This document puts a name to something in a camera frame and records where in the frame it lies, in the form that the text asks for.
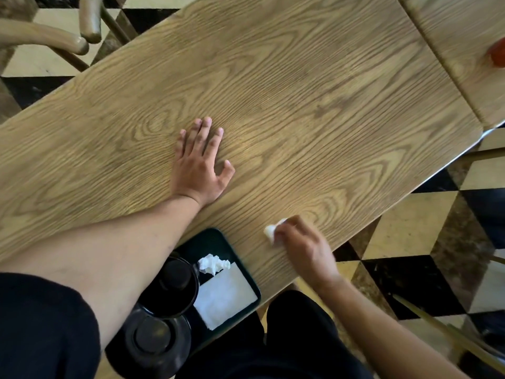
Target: left hand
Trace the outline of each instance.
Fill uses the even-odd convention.
[[[200,208],[214,202],[233,177],[235,169],[230,161],[224,161],[220,175],[214,172],[214,163],[223,128],[218,128],[205,148],[212,119],[197,118],[189,134],[181,130],[175,145],[175,160],[170,180],[172,195],[190,197]]]

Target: checkered floor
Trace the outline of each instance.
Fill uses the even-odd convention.
[[[133,38],[193,0],[104,0]],[[36,0],[33,20],[78,33],[77,0]],[[94,64],[119,44],[103,24],[103,41],[83,57]],[[18,47],[1,73],[16,112],[77,74],[51,50]],[[480,149],[505,146],[505,128]],[[454,163],[335,251],[344,276],[384,311],[453,359],[451,344],[392,298],[396,293],[458,328],[485,332],[505,320],[505,158]],[[306,293],[319,300],[299,281]],[[358,355],[345,333],[342,337]]]

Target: dark green tray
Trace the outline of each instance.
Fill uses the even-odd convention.
[[[238,255],[236,255],[230,243],[228,243],[224,237],[223,233],[216,228],[205,229],[186,243],[180,245],[174,250],[174,252],[179,254],[181,258],[184,258],[191,264],[196,264],[200,258],[205,257],[207,254],[217,255],[222,260],[229,260],[230,263],[235,262],[257,296],[256,301],[212,331],[205,326],[204,321],[198,314],[195,307],[191,306],[184,313],[184,316],[191,326],[191,351],[194,352],[209,344],[240,319],[246,317],[250,312],[252,312],[261,302],[261,292],[260,288],[256,285],[256,282],[254,282],[253,278],[242,264],[242,261],[240,261],[240,258],[238,258]],[[211,278],[212,274],[199,273],[200,285],[203,285]]]

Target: wooden table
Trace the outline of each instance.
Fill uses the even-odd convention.
[[[505,0],[401,0],[485,130],[505,122],[505,69],[489,47],[505,37]]]
[[[0,127],[3,256],[166,198],[205,114],[237,172],[183,240],[221,229],[263,300],[295,277],[267,224],[337,247],[482,133],[396,0],[199,0]]]

